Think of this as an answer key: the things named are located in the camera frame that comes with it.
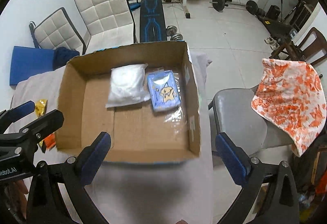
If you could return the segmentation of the orange snack bag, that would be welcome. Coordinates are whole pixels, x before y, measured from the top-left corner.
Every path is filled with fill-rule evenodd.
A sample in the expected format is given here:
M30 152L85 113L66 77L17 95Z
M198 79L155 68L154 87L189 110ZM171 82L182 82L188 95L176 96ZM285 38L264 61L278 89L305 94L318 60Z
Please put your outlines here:
M55 134L52 133L38 143L42 153L52 150L56 146Z

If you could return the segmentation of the yellow snack packet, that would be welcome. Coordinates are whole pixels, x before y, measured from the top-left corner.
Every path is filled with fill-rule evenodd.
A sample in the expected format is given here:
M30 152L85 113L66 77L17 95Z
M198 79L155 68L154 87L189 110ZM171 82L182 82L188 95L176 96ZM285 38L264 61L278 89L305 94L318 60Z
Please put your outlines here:
M46 99L41 99L41 100L36 101L35 113L38 118L45 115L45 113L47 111L47 103L48 103L48 100L46 100Z

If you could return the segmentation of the white soft bag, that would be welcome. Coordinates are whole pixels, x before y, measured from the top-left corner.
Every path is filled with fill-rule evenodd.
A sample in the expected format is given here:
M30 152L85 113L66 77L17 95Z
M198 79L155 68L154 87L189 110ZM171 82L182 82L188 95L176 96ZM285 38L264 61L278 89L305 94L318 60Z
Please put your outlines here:
M147 66L134 64L113 68L105 107L124 107L148 101L150 93L144 88Z

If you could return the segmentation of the blue cartoon tissue pack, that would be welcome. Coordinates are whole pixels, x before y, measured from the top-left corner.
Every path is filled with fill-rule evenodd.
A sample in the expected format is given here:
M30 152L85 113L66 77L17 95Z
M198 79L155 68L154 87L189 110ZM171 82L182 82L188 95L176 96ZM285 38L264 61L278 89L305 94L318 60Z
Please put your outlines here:
M155 112L169 111L181 104L174 73L171 70L149 73L147 85Z

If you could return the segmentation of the grey chair seat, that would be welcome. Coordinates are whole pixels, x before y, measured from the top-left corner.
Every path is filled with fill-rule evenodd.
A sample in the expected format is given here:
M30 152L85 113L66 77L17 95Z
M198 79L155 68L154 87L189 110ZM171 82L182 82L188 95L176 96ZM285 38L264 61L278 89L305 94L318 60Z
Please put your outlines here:
M208 105L213 110L217 133L226 133L248 155L293 143L286 132L251 108L257 89L258 86L220 90Z

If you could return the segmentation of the blue foam mat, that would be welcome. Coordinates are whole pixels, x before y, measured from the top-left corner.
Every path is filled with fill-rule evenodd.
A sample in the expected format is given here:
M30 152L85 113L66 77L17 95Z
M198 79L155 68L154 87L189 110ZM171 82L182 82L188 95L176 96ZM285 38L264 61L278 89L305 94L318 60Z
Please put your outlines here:
M15 87L31 76L53 71L53 60L54 50L14 46L9 85Z

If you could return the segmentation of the grey bed sheet cloth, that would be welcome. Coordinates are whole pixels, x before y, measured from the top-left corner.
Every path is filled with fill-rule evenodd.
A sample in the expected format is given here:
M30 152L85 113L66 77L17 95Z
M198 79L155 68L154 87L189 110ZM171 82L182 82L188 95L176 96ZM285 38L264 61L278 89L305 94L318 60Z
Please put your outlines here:
M87 191L110 223L210 223L212 158L204 75L207 56L185 43L130 45L72 59L65 67L19 83L12 106L46 99L62 111L57 147L36 160L64 161L100 132L113 145ZM182 108L155 113L150 102L105 107L112 68L148 64L178 73Z

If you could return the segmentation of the dark blue garment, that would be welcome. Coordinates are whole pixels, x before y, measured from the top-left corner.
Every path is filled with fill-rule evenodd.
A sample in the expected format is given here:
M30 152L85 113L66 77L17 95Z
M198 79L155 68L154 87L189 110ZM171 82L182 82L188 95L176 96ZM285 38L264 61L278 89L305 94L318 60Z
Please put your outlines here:
M79 55L79 51L71 50L65 47L59 47L55 49L53 57L53 70L65 66L68 61Z

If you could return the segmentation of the open cardboard box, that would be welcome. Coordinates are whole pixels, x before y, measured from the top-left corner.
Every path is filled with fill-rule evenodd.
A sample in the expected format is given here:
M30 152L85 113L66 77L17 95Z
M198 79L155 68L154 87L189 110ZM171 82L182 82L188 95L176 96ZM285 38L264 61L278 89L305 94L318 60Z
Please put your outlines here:
M173 71L181 105L166 112L155 112L150 101L106 108L111 70L133 64L148 64L146 73ZM101 132L111 136L109 162L181 162L201 152L198 87L183 41L120 46L73 58L64 69L58 109L64 123L56 144L68 154L79 154Z

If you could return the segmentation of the orange white floral cloth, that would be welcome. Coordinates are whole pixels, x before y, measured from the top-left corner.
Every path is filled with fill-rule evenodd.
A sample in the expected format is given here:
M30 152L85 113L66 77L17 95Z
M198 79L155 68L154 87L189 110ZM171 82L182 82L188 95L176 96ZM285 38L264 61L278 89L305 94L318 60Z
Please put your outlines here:
M317 71L304 61L264 58L263 76L251 101L258 115L284 131L301 157L323 131L326 99Z

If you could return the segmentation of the white padded chair left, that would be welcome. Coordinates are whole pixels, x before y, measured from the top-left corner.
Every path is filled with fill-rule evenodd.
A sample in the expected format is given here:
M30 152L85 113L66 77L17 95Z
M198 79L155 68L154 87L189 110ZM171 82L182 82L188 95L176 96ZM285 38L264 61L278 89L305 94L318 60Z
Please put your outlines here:
M39 25L29 22L30 34L35 48L55 50L65 47L78 51L81 55L86 53L86 44L72 23L66 9L58 8Z

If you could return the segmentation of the white padded chair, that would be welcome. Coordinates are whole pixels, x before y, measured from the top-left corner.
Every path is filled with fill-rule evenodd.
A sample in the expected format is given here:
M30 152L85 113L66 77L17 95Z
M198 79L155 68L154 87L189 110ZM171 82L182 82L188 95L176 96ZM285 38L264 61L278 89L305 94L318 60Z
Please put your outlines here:
M86 54L136 43L136 29L128 0L74 0L90 39Z
M58 8L39 25L29 22L30 34L35 48L55 50L65 47L78 51L81 55L86 53L86 44L72 23L66 9Z

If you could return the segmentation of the brown wooden chair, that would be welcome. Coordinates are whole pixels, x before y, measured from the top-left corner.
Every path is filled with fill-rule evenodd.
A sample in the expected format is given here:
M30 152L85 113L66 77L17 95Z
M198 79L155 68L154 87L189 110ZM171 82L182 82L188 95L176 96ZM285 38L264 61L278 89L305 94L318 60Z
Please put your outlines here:
M304 44L308 41L310 36L315 36L315 39L304 48ZM279 59L279 54L283 52L287 55L286 60L307 62L309 58L323 50L326 51L326 38L317 28L312 27L299 45L294 44L292 41L283 43L272 52L269 58Z

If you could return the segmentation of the white padded chair right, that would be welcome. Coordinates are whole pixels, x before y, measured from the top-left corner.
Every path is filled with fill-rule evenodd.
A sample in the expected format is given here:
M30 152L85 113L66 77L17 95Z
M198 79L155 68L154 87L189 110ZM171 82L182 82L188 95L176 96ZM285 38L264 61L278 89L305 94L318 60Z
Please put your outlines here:
M128 0L74 0L90 39L86 54L136 43L136 29Z

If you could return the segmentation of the chrome dumbbell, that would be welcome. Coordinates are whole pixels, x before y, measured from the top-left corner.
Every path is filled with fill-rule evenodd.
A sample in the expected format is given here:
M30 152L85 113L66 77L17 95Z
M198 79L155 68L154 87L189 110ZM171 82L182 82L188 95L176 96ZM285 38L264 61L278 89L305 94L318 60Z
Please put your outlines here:
M177 27L173 25L166 28L166 36L169 37L171 41L182 41L184 39L182 34L177 32Z

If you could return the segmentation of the black blue weight bench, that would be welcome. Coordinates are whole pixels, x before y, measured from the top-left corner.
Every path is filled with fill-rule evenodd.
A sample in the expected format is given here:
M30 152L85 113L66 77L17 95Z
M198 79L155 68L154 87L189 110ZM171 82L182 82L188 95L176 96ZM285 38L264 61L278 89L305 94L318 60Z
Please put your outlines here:
M166 41L162 0L142 0L140 4L140 42Z

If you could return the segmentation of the floor barbell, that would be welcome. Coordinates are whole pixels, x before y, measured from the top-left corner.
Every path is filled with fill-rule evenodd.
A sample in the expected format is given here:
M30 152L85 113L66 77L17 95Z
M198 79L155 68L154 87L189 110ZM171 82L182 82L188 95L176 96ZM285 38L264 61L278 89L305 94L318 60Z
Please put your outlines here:
M242 9L248 11L252 15L257 15L257 12L259 10L257 3L252 0L247 1L246 4L236 3L233 0L211 0L209 3L218 12L223 11L225 8L231 5L236 7L241 7Z

